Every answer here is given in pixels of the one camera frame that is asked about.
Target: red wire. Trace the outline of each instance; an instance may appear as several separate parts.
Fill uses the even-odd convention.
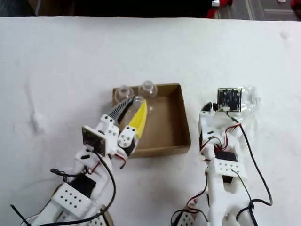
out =
[[[233,130],[236,128],[236,127],[238,127],[238,126],[240,126],[240,123],[239,124],[236,124],[236,125],[234,125],[234,126],[230,126],[230,127],[228,127],[228,128],[226,128],[226,130],[225,130],[225,137],[226,137],[226,145],[225,145],[225,147],[223,147],[221,150],[222,151],[224,151],[224,150],[226,150],[226,148],[228,147],[228,144],[229,144],[229,141],[228,141],[228,136],[227,136],[227,131],[229,130],[229,129],[231,129],[231,128],[233,128]]]
[[[220,147],[218,150],[219,151],[224,151],[224,150],[226,150],[226,148],[228,147],[228,144],[229,144],[229,141],[228,141],[228,136],[227,136],[227,132],[228,132],[228,130],[229,129],[232,129],[233,128],[233,130],[236,128],[236,127],[238,127],[238,126],[240,126],[240,123],[239,124],[236,124],[236,125],[234,125],[234,126],[230,126],[230,127],[228,127],[228,128],[226,128],[226,130],[225,130],[225,137],[226,137],[226,145],[225,145],[225,147]],[[216,138],[216,139],[218,139],[217,137],[211,137],[210,139],[208,139],[202,146],[201,146],[201,149],[200,149],[200,152],[206,147],[206,145],[208,144],[208,142],[210,141],[210,140],[212,140],[212,139],[214,139],[214,138]]]
[[[126,165],[127,160],[121,154],[116,153],[115,156],[123,160],[123,164],[120,167],[120,169],[122,170],[122,168]]]

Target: black wire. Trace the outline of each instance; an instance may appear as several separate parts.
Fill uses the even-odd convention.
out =
[[[86,218],[86,219],[82,219],[82,220],[74,220],[74,221],[68,221],[68,222],[55,222],[55,223],[48,223],[48,224],[43,224],[43,225],[38,225],[38,226],[56,226],[56,225],[77,225],[77,224],[81,224],[81,223],[85,223],[91,220],[94,220],[95,218],[103,215],[108,209],[109,207],[112,205],[115,195],[116,195],[116,184],[115,184],[115,180],[114,177],[112,175],[112,172],[110,171],[108,165],[105,163],[105,161],[98,155],[98,153],[94,153],[97,155],[97,157],[99,158],[99,161],[102,163],[102,165],[106,168],[106,170],[108,171],[112,183],[113,183],[113,187],[114,187],[114,191],[113,191],[113,196],[111,198],[111,201],[109,202],[109,204],[99,213],[95,214],[92,217]]]
[[[233,121],[239,123],[235,118],[230,117],[228,113],[226,113],[226,114],[227,114],[228,117],[231,118]],[[236,215],[236,220],[238,220],[239,215],[240,215],[243,211],[249,210],[249,213],[250,213],[250,216],[251,216],[251,219],[252,219],[254,225],[255,225],[255,226],[258,226],[258,224],[257,224],[257,222],[256,222],[256,219],[255,219],[255,216],[254,216],[254,214],[253,214],[253,208],[254,208],[253,203],[254,203],[254,202],[261,202],[261,203],[266,204],[266,205],[268,205],[268,206],[272,206],[272,205],[273,205],[273,198],[272,198],[272,195],[271,195],[271,193],[270,193],[269,187],[268,187],[268,185],[267,185],[267,183],[266,183],[266,181],[265,181],[265,179],[264,179],[262,173],[260,172],[260,170],[259,170],[259,168],[258,168],[258,166],[257,166],[256,160],[255,160],[255,158],[254,158],[254,156],[253,156],[253,152],[252,152],[250,143],[249,143],[249,141],[248,141],[248,138],[247,138],[247,136],[246,136],[246,133],[245,133],[245,131],[244,131],[244,128],[242,127],[241,124],[239,125],[239,127],[240,127],[240,129],[241,129],[241,131],[242,131],[242,133],[243,133],[243,135],[244,135],[244,137],[245,137],[246,144],[247,144],[247,146],[248,146],[248,149],[249,149],[249,152],[250,152],[252,161],[253,161],[253,163],[254,163],[254,166],[255,166],[255,168],[256,168],[256,170],[257,170],[257,172],[258,172],[258,174],[259,174],[259,176],[260,176],[260,178],[261,178],[261,180],[262,180],[262,182],[263,182],[263,184],[264,184],[264,186],[265,186],[265,188],[266,188],[266,190],[267,190],[267,193],[268,193],[268,196],[269,196],[269,202],[264,201],[264,200],[262,200],[262,199],[252,199],[252,200],[249,202],[249,206],[248,206],[248,207],[243,208],[242,210],[240,210],[240,211],[238,212],[238,214]]]
[[[249,206],[247,206],[247,207],[241,209],[241,210],[238,212],[238,214],[236,215],[236,218],[235,218],[236,221],[238,221],[239,215],[242,214],[245,210],[248,210],[248,209],[249,209]]]
[[[207,188],[207,185],[208,185],[208,174],[205,173],[205,175],[206,175],[206,183],[205,183],[205,188],[204,188],[204,190],[203,190],[200,194],[197,194],[197,195],[193,196],[193,197],[190,198],[189,200],[193,200],[193,199],[195,199],[195,198],[200,197],[200,196],[201,196],[202,194],[204,194],[204,192],[206,191],[206,188]]]
[[[209,222],[208,219],[207,219],[207,217],[206,217],[206,215],[205,215],[205,213],[204,213],[203,211],[201,211],[201,210],[199,210],[199,209],[194,209],[194,210],[195,210],[195,212],[190,211],[190,210],[188,210],[188,209],[177,210],[176,212],[173,213],[173,215],[172,215],[172,217],[171,217],[171,219],[170,219],[170,224],[171,224],[171,225],[174,224],[173,218],[174,218],[175,214],[178,213],[178,212],[185,212],[185,213],[192,213],[192,214],[196,214],[196,213],[200,212],[201,214],[203,214],[203,216],[204,216],[206,222]]]
[[[240,181],[242,182],[242,184],[243,184],[243,186],[244,186],[244,188],[245,188],[245,190],[246,190],[246,192],[247,192],[247,194],[248,194],[248,196],[249,196],[249,199],[250,199],[250,201],[251,201],[252,199],[251,199],[250,193],[249,193],[248,189],[246,188],[246,185],[244,184],[244,182],[243,182],[242,178],[240,177],[240,175],[239,175],[235,170],[233,170],[233,169],[231,169],[231,168],[230,168],[230,170],[232,170],[234,173],[237,174],[237,176],[239,177]]]
[[[201,210],[199,210],[199,209],[196,209],[196,208],[190,208],[190,207],[188,206],[188,204],[189,204],[189,202],[190,202],[191,200],[193,200],[193,199],[195,199],[195,198],[197,198],[197,197],[200,197],[200,196],[206,191],[207,185],[208,185],[208,174],[206,173],[206,184],[205,184],[204,190],[203,190],[200,194],[197,194],[197,195],[195,195],[195,196],[193,196],[192,198],[189,199],[189,201],[188,201],[188,203],[187,203],[188,209],[177,210],[176,212],[173,213],[173,215],[172,215],[172,217],[171,217],[171,219],[170,219],[170,224],[171,224],[171,225],[174,224],[173,218],[174,218],[174,215],[175,215],[176,213],[178,213],[178,212],[186,212],[186,213],[194,213],[194,214],[200,212],[200,213],[203,214],[203,216],[204,216],[206,222],[209,222],[208,219],[207,219],[207,217],[206,217],[206,215],[204,214],[203,211],[201,211]]]
[[[11,204],[10,206],[27,226],[31,226],[31,224],[28,223],[28,221],[22,216],[22,214],[17,210],[17,208],[14,205]]]
[[[58,176],[62,176],[64,182],[67,182],[68,177],[75,178],[78,175],[78,174],[67,174],[64,171],[60,171],[60,170],[55,169],[55,168],[51,169],[50,172],[52,172],[52,173],[54,173]]]

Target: white surface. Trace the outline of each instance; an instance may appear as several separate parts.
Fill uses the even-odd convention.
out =
[[[61,181],[50,168],[71,166],[81,126],[109,109],[112,88],[178,82],[190,127],[187,154],[114,161],[116,226],[169,225],[172,213],[204,187],[198,114],[218,87],[255,85],[263,105],[254,155],[274,206],[256,204],[261,226],[300,225],[301,24],[205,19],[0,18],[0,223],[38,212]],[[45,118],[32,130],[25,84]],[[252,197],[267,199],[251,159]]]

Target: robotic arm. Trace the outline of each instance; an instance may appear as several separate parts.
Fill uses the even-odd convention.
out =
[[[12,205],[23,219],[23,224],[32,226],[112,225],[106,212],[116,194],[111,156],[116,155],[126,160],[135,151],[146,122],[147,105],[144,100],[131,122],[121,133],[119,127],[115,125],[115,122],[122,121],[134,99],[135,97],[126,99],[108,114],[104,114],[95,129],[88,126],[82,127],[85,147],[75,156],[73,172],[66,174],[63,171],[51,169],[51,172],[63,176],[64,183],[57,188],[51,200],[32,224],[29,224]],[[108,184],[109,177],[113,183],[114,192],[109,204],[104,206],[102,191]]]
[[[199,115],[200,153],[207,163],[204,190],[189,199],[172,225],[257,226],[254,202],[272,205],[241,123],[228,112],[241,110],[241,89],[219,89],[218,103],[207,103]],[[244,138],[255,167],[266,186],[269,202],[252,199],[240,139]]]

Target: cable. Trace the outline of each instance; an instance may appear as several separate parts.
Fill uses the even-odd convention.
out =
[[[52,196],[57,192],[57,190],[59,189],[59,187],[60,187],[61,185],[62,185],[62,184],[60,184],[58,187],[56,187],[56,189],[55,189],[54,192],[52,193]],[[26,220],[31,220],[31,219],[37,217],[37,216],[45,209],[45,207],[50,203],[50,201],[51,201],[51,198],[48,200],[48,202],[46,203],[46,205],[43,207],[43,209],[42,209],[39,213],[37,213],[37,214],[35,214],[35,215],[31,216],[31,217],[26,218]]]
[[[189,204],[190,204],[190,202],[191,202],[192,200],[194,200],[194,199],[200,197],[200,196],[206,191],[207,185],[208,185],[208,174],[205,173],[205,175],[206,175],[206,184],[205,184],[205,188],[204,188],[200,193],[196,194],[195,196],[191,197],[191,198],[188,200],[188,202],[187,202],[187,204],[186,204],[187,207],[188,207],[188,209],[177,210],[176,212],[173,213],[173,215],[172,215],[172,217],[171,217],[171,219],[170,219],[170,224],[171,224],[171,225],[173,225],[173,218],[174,218],[175,214],[178,213],[178,212],[186,212],[186,213],[192,213],[192,214],[196,214],[196,213],[200,212],[200,213],[203,214],[203,216],[204,216],[206,222],[208,222],[208,219],[207,219],[207,217],[206,217],[206,215],[204,214],[203,211],[201,211],[201,210],[199,210],[199,209],[196,209],[196,208],[191,208],[191,207],[189,207]]]
[[[116,157],[120,158],[121,160],[123,160],[123,164],[121,165],[120,169],[122,170],[123,167],[126,165],[127,160],[125,159],[125,157],[123,157],[121,154],[116,153],[115,154]]]
[[[173,219],[174,219],[175,214],[178,213],[178,212],[185,212],[185,213],[192,213],[192,214],[196,214],[196,213],[200,212],[201,214],[203,214],[206,222],[209,222],[208,219],[207,219],[207,217],[206,217],[206,215],[205,215],[205,213],[203,211],[201,211],[199,209],[195,209],[195,210],[196,210],[195,212],[189,211],[188,209],[177,210],[176,212],[173,213],[173,215],[172,215],[172,217],[170,219],[170,224],[174,225]]]
[[[67,174],[64,171],[59,171],[58,169],[55,169],[55,168],[51,169],[50,172],[52,172],[58,176],[62,176],[64,182],[67,182],[68,177],[75,178],[77,176],[77,174]]]
[[[14,205],[10,205],[11,208],[13,208],[13,210],[16,212],[16,214],[23,220],[23,222],[27,225],[27,226],[31,226],[31,224],[29,224],[27,222],[27,220],[22,216],[22,214],[17,210],[17,208]]]
[[[192,200],[195,200],[196,198],[200,197],[200,196],[206,191],[207,185],[208,185],[208,174],[206,173],[206,183],[205,183],[205,188],[204,188],[204,190],[201,191],[199,194],[196,194],[195,196],[191,197],[191,198],[188,200],[188,202],[187,202],[187,207],[188,207],[189,209],[193,209],[193,208],[190,208],[190,207],[189,207],[190,202],[191,202]]]
[[[228,117],[231,118],[233,121],[239,123],[235,118],[230,117],[229,114],[227,114],[227,115],[228,115]],[[249,143],[249,141],[248,141],[248,138],[247,138],[247,136],[246,136],[246,133],[245,133],[245,131],[244,131],[244,128],[242,127],[241,124],[239,125],[239,127],[240,127],[240,129],[241,129],[241,131],[242,131],[242,133],[243,133],[243,135],[244,135],[244,137],[245,137],[246,144],[247,144],[247,146],[248,146],[248,149],[249,149],[249,152],[250,152],[252,161],[253,161],[253,163],[254,163],[254,166],[255,166],[255,168],[256,168],[256,170],[257,170],[257,172],[258,172],[258,174],[259,174],[259,176],[260,176],[260,178],[261,178],[261,180],[262,180],[262,182],[263,182],[263,184],[264,184],[264,186],[265,186],[265,188],[266,188],[266,190],[267,190],[267,193],[268,193],[268,196],[269,196],[269,202],[264,201],[264,200],[262,200],[262,199],[252,199],[252,200],[249,202],[248,207],[243,208],[242,210],[240,210],[240,211],[238,212],[238,214],[236,215],[236,220],[238,220],[239,215],[240,215],[243,211],[249,210],[249,213],[250,213],[250,216],[251,216],[251,219],[252,219],[254,225],[255,225],[255,226],[258,226],[258,224],[257,224],[257,222],[256,222],[256,219],[255,219],[255,216],[254,216],[254,214],[253,214],[253,208],[254,208],[253,203],[254,203],[254,202],[261,202],[261,203],[266,204],[266,205],[268,205],[268,206],[272,206],[272,205],[273,205],[273,199],[272,199],[272,195],[271,195],[271,193],[270,193],[270,191],[269,191],[269,187],[268,187],[268,185],[267,185],[267,183],[266,183],[266,181],[265,181],[265,179],[264,179],[264,177],[263,177],[261,171],[259,170],[259,168],[258,168],[258,166],[257,166],[256,160],[255,160],[255,158],[254,158],[254,156],[253,156],[253,152],[252,152],[250,143]]]
[[[218,137],[209,137],[209,139],[200,147],[200,152],[206,147],[206,145],[208,144],[208,142],[210,140],[212,140],[212,139],[217,139],[219,141],[219,143],[220,143],[220,146],[218,146],[217,144],[215,144],[215,145],[217,145],[219,147],[219,149],[222,148],[221,140]]]
[[[226,145],[225,145],[225,147],[223,147],[223,148],[221,148],[221,151],[224,151],[224,150],[226,150],[226,148],[228,147],[228,144],[229,144],[229,141],[228,141],[228,135],[227,135],[227,132],[228,132],[228,130],[229,129],[235,129],[236,127],[238,127],[240,124],[237,124],[237,125],[234,125],[234,126],[230,126],[230,127],[228,127],[228,128],[226,128],[226,130],[225,130],[225,137],[226,137]]]
[[[250,193],[249,193],[248,189],[246,188],[246,185],[244,184],[244,182],[243,182],[242,178],[240,177],[240,175],[235,170],[233,170],[231,168],[230,168],[230,170],[237,174],[237,176],[239,177],[240,181],[243,183],[243,186],[244,186],[244,188],[245,188],[245,190],[246,190],[246,192],[247,192],[247,194],[249,196],[249,199],[251,201],[252,199],[251,199]]]
[[[116,195],[116,183],[115,183],[115,180],[114,180],[114,177],[112,175],[112,172],[110,171],[108,165],[105,163],[105,161],[99,156],[98,153],[95,153],[93,152],[94,154],[97,155],[97,157],[99,158],[99,161],[102,163],[102,165],[105,167],[105,169],[108,171],[110,177],[111,177],[111,180],[112,180],[112,183],[113,183],[113,196],[109,202],[109,204],[102,210],[100,211],[99,213],[95,214],[94,216],[92,217],[89,217],[89,218],[86,218],[86,219],[82,219],[82,220],[74,220],[74,221],[68,221],[68,222],[55,222],[55,223],[48,223],[48,224],[43,224],[43,225],[38,225],[38,226],[57,226],[57,225],[76,225],[76,224],[81,224],[81,223],[85,223],[85,222],[88,222],[88,221],[91,221],[101,215],[103,215],[108,209],[109,207],[112,205],[114,199],[115,199],[115,195]]]
[[[31,219],[33,219],[33,218],[36,218],[37,216],[39,216],[39,214],[40,214],[40,213],[35,214],[35,215],[31,216],[31,217],[26,218],[26,221],[31,220]],[[26,224],[26,223],[25,223],[24,221],[22,221],[22,223],[20,224],[20,226],[23,226],[24,224]]]

